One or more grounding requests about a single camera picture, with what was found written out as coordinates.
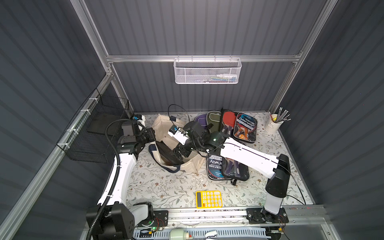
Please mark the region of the floral canvas tote bag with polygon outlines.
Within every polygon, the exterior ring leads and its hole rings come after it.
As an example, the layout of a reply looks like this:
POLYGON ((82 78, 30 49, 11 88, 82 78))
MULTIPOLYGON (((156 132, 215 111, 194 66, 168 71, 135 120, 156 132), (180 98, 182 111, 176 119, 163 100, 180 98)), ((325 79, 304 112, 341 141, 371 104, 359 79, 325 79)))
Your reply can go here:
POLYGON ((195 150, 188 157, 183 157, 178 163, 172 163, 166 153, 172 153, 180 143, 177 139, 169 135, 172 125, 183 127, 186 122, 177 119, 171 122, 168 116, 158 115, 152 125, 155 131, 156 140, 149 145, 149 153, 155 162, 169 173, 184 171, 186 173, 197 174, 205 163, 206 159, 200 156, 195 150))

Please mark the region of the black zippered paddle case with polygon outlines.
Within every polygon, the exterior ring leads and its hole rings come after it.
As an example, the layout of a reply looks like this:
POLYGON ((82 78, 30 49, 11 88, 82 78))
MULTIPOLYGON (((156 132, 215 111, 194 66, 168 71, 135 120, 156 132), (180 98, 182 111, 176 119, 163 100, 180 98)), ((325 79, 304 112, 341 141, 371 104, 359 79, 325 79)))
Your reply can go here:
POLYGON ((180 152, 181 143, 178 143, 177 146, 171 150, 163 141, 156 141, 157 148, 160 152, 160 155, 167 159, 168 162, 173 165, 181 165, 184 163, 184 158, 180 152))

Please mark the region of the blue Deerway paddle set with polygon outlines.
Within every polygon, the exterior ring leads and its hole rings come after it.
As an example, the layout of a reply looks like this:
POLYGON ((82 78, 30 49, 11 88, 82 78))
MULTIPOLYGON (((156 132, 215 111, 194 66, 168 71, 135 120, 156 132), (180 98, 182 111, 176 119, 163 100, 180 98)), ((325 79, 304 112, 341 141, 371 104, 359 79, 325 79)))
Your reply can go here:
POLYGON ((222 174, 223 157, 211 155, 206 160, 207 175, 213 181, 231 181, 232 185, 236 185, 237 180, 225 177, 222 174))
POLYGON ((257 119, 240 112, 236 115, 233 137, 245 143, 255 143, 257 138, 257 125, 257 119))

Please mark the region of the olive green paddle cover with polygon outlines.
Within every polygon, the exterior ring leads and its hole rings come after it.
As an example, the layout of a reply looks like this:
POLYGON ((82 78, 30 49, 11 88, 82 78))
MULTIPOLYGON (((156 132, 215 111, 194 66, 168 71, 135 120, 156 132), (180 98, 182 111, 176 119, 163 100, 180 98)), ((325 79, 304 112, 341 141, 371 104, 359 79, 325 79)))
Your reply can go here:
POLYGON ((219 111, 210 111, 206 115, 207 128, 210 133, 218 132, 221 126, 222 113, 219 111))

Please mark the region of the red ping pong paddle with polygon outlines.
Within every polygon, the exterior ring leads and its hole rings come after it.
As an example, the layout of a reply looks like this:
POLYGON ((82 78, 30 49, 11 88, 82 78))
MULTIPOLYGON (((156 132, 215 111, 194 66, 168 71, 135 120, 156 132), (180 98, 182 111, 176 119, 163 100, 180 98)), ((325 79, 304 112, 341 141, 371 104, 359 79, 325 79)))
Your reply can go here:
POLYGON ((236 112, 222 109, 220 132, 231 135, 235 127, 236 116, 236 112))

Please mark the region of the purple round case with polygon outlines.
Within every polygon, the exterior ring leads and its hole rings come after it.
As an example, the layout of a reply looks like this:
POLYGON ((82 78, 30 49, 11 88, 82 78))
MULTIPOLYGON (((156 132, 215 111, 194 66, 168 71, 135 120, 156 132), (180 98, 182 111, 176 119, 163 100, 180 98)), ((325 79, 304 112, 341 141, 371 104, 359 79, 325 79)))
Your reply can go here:
POLYGON ((195 117, 195 122, 198 122, 202 127, 206 128, 208 126, 207 113, 200 114, 197 117, 195 117))

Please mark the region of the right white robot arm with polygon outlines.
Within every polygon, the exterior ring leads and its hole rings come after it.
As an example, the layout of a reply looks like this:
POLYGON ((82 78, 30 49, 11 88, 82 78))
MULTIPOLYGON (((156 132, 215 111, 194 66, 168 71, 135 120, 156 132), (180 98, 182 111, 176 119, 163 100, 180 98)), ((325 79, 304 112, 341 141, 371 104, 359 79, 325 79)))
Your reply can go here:
POLYGON ((207 157, 221 156, 248 166, 267 177, 267 196, 263 210, 270 215, 279 215, 291 178, 288 156, 281 154, 277 157, 259 152, 223 132, 210 133, 195 121, 182 128, 172 125, 168 135, 175 138, 179 142, 178 148, 183 147, 186 152, 195 150, 198 153, 205 152, 207 157))

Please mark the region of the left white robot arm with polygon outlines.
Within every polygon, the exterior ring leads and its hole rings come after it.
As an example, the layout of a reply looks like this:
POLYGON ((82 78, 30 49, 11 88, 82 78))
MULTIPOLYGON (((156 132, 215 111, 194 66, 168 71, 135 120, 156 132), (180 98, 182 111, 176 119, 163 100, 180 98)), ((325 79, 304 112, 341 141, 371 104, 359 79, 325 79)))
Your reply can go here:
POLYGON ((135 227, 154 221, 155 214, 150 202, 127 206, 125 188, 140 152, 147 143, 155 141, 155 132, 152 128, 146 128, 143 115, 120 119, 119 122, 123 135, 117 143, 107 138, 115 154, 114 165, 97 206, 87 210, 87 240, 132 240, 135 227))

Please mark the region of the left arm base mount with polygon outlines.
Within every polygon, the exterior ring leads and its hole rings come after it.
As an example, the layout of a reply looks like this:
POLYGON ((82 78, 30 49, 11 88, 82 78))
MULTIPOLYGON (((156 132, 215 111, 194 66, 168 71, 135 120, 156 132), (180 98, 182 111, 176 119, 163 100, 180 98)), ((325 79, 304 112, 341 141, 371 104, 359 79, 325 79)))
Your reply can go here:
POLYGON ((169 211, 154 211, 154 216, 150 220, 141 221, 137 227, 166 227, 168 225, 169 211))

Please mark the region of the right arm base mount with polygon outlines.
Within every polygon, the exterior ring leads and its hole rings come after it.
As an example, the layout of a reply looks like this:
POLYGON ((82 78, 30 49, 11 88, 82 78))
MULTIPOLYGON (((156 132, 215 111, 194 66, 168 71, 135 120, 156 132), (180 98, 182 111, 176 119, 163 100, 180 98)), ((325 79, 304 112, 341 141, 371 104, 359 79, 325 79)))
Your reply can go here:
POLYGON ((289 222, 286 210, 279 208, 277 214, 273 214, 265 210, 265 208, 247 208, 246 218, 250 224, 287 224, 289 222))

